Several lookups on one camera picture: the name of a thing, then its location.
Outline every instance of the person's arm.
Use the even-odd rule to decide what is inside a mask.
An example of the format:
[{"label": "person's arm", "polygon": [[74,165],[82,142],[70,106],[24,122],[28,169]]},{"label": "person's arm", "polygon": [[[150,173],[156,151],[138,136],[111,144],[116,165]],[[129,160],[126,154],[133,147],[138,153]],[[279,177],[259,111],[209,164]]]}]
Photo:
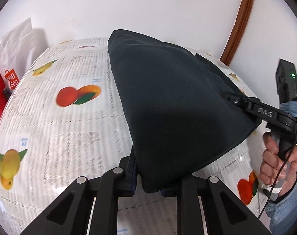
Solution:
[{"label": "person's arm", "polygon": [[[259,177],[263,183],[273,184],[283,161],[277,156],[279,148],[269,132],[264,134],[263,139],[266,150],[263,153]],[[278,200],[269,203],[266,207],[266,214],[271,219],[270,230],[274,235],[287,234],[297,219],[297,146],[293,148],[288,161],[291,165],[287,177],[285,177],[286,167],[279,176],[279,179],[285,179],[285,181]]]}]

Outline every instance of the black cable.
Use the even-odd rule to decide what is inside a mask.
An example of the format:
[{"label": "black cable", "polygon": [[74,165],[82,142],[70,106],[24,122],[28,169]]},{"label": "black cable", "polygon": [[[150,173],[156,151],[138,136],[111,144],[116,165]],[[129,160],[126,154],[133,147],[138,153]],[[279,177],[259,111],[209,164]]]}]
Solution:
[{"label": "black cable", "polygon": [[269,194],[269,196],[268,196],[268,199],[267,199],[267,201],[266,201],[266,204],[265,204],[265,206],[263,207],[262,211],[261,211],[260,214],[259,214],[259,219],[261,218],[261,216],[262,216],[264,210],[266,209],[266,207],[267,207],[267,205],[268,205],[268,203],[269,203],[271,194],[272,194],[273,189],[274,189],[274,185],[276,184],[276,182],[277,182],[277,180],[278,180],[279,174],[281,173],[282,169],[284,168],[284,166],[286,165],[287,161],[289,160],[289,158],[290,158],[290,156],[291,156],[291,154],[292,154],[292,150],[293,150],[293,148],[294,148],[295,145],[296,145],[296,142],[297,142],[297,118],[296,118],[296,130],[295,130],[295,140],[294,140],[294,143],[293,143],[293,145],[288,149],[288,152],[290,152],[290,153],[289,153],[289,155],[288,155],[287,158],[285,159],[283,165],[281,166],[281,168],[280,168],[279,171],[278,171],[278,174],[277,174],[277,176],[276,176],[276,178],[275,178],[275,180],[274,180],[274,182],[273,182],[273,185],[272,185],[272,188],[271,188],[271,190],[270,190],[270,194]]}]

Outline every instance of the silver screw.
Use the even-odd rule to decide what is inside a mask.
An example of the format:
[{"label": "silver screw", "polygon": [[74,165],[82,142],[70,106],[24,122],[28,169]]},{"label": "silver screw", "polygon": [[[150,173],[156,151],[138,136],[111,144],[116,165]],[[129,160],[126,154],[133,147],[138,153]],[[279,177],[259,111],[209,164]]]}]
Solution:
[{"label": "silver screw", "polygon": [[211,177],[209,178],[209,181],[212,182],[212,183],[218,183],[219,179],[218,179],[218,177],[216,177],[216,176],[211,176]]},{"label": "silver screw", "polygon": [[84,183],[86,181],[85,177],[78,177],[77,178],[77,183]]},{"label": "silver screw", "polygon": [[123,169],[122,168],[120,168],[120,167],[114,168],[114,173],[120,174],[121,172],[123,172]]}]

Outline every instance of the dark folded cloth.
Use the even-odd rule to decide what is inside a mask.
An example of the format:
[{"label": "dark folded cloth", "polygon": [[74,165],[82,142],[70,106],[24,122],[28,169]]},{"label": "dark folded cloth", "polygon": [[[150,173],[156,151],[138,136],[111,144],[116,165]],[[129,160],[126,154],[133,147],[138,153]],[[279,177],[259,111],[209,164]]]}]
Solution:
[{"label": "dark folded cloth", "polygon": [[223,99],[242,93],[200,55],[127,30],[111,34],[108,52],[148,193],[215,161],[261,123]]}]

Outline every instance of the fruit print tablecloth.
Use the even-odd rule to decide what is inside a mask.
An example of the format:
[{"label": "fruit print tablecloth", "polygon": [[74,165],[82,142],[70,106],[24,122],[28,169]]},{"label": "fruit print tablecloth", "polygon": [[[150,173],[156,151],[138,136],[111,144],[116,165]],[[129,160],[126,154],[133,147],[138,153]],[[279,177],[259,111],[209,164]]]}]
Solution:
[{"label": "fruit print tablecloth", "polygon": [[[198,53],[254,96],[222,62]],[[265,202],[255,190],[264,132],[262,123],[239,146],[195,173],[218,176],[256,215]],[[129,155],[131,146],[107,39],[48,48],[19,83],[0,121],[0,224],[8,234],[19,234],[77,177],[101,176]],[[119,199],[117,234],[175,234],[176,199],[145,194],[140,178],[137,188],[133,198]]]}]

